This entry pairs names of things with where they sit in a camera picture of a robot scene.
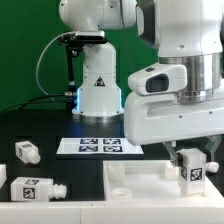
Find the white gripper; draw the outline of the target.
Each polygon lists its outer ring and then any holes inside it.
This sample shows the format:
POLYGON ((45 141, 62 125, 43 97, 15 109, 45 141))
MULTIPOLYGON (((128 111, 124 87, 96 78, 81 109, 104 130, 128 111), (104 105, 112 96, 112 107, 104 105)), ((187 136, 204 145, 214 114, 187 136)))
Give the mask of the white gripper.
POLYGON ((224 134, 224 98, 196 104, 178 104, 173 94, 139 96, 132 92, 125 102, 124 134, 133 145, 163 143, 173 166, 179 156, 172 143, 208 136, 206 150, 215 160, 224 134))

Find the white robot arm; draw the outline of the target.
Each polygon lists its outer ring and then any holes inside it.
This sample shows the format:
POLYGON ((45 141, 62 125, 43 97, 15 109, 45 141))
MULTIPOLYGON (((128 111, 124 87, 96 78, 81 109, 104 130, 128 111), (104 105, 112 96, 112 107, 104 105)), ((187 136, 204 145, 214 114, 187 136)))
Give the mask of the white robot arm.
POLYGON ((134 145, 207 137, 217 147, 224 134, 224 0, 61 0, 59 12, 85 52, 75 116, 123 113, 134 145), (158 61, 129 76, 131 92, 122 98, 115 50, 99 40, 105 29, 130 26, 157 49, 158 61))

